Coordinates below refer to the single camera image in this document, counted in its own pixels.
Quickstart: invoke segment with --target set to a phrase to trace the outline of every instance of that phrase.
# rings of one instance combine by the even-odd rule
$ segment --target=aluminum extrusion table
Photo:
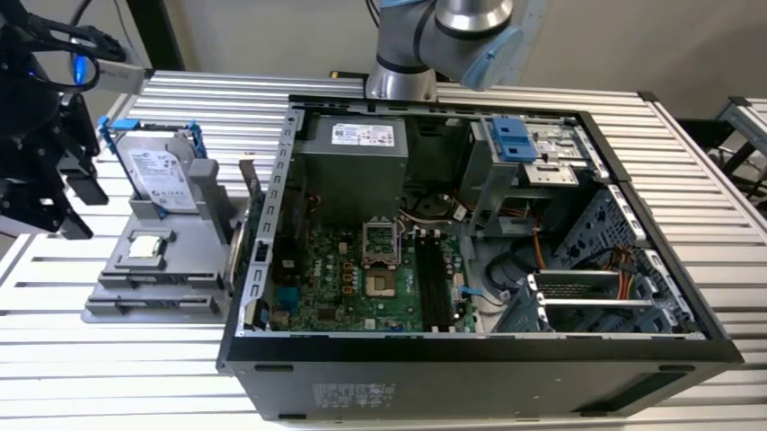
[[[253,154],[266,182],[290,93],[360,97],[361,82],[157,72],[142,94],[121,97],[110,115],[178,125],[196,119],[220,163],[218,181],[230,194],[244,194],[237,157]],[[625,420],[312,427],[767,429],[767,223],[662,106],[632,92],[498,87],[478,93],[452,84],[440,85],[438,97],[590,112],[745,364]],[[100,156],[97,168],[109,205],[86,207],[73,198],[94,238],[22,235],[0,264],[0,419],[15,418],[0,427],[281,427],[260,420],[237,381],[216,374],[222,325],[79,322],[129,215],[130,186],[110,154]]]

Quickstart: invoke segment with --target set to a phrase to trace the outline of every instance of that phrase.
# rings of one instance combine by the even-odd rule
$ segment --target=white wall
[[[549,0],[520,84],[649,90],[676,115],[767,96],[762,0]]]
[[[144,45],[141,44],[141,39],[138,37],[130,11],[128,10],[128,5],[125,4],[124,0],[117,0],[117,2],[120,3],[124,24],[128,30],[130,41],[133,41],[133,45],[136,46],[138,51],[137,54],[144,61],[144,65],[149,67],[146,52],[144,50]],[[47,18],[49,20],[66,23],[71,17],[71,13],[74,12],[79,0],[21,0],[21,3],[30,13],[34,13],[42,18]],[[112,37],[120,40],[120,44],[122,46],[128,47],[112,0],[93,0],[87,10],[85,11],[85,14],[82,15],[79,25],[93,25],[98,30],[106,32],[109,35],[112,35]],[[50,79],[59,80],[58,82],[61,83],[71,83],[71,78],[69,77],[66,55],[45,54],[38,55],[37,59],[39,60],[41,66],[45,69]],[[90,90],[83,95],[90,119],[94,121],[101,115],[106,113],[112,107],[112,104],[114,103],[114,100],[117,99],[118,94],[113,92],[105,92],[102,90]]]
[[[362,0],[166,4],[180,11],[173,27],[185,27],[180,43],[197,70],[370,70],[376,33]],[[709,116],[728,95],[767,95],[764,41],[762,0],[548,0],[520,84],[649,90],[677,115]]]
[[[165,5],[184,61],[192,51],[197,70],[309,77],[372,70],[377,32],[362,0],[165,0]]]

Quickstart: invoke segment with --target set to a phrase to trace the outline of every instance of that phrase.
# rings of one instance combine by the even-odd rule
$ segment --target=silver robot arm
[[[512,0],[380,0],[372,99],[434,101],[434,70],[486,90],[508,71],[522,32]]]

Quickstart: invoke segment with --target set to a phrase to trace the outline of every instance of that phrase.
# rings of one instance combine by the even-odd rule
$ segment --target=ram slot
[[[446,332],[450,326],[450,305],[446,292],[440,240],[430,236],[416,239],[416,272],[418,278],[422,330]]]

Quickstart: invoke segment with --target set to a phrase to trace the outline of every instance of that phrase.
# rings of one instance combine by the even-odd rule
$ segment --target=white label
[[[313,402],[320,409],[386,408],[394,383],[314,383]]]
[[[556,153],[556,146],[548,142],[538,142],[536,147],[540,153]]]
[[[178,158],[166,151],[129,151],[136,170],[132,172],[150,201],[168,211],[196,209],[189,184],[182,176]]]
[[[457,220],[458,222],[462,222],[464,217],[465,217],[465,207],[457,204],[457,208],[454,209],[453,212],[453,219]]]
[[[394,127],[336,124],[330,142],[336,145],[394,146]]]

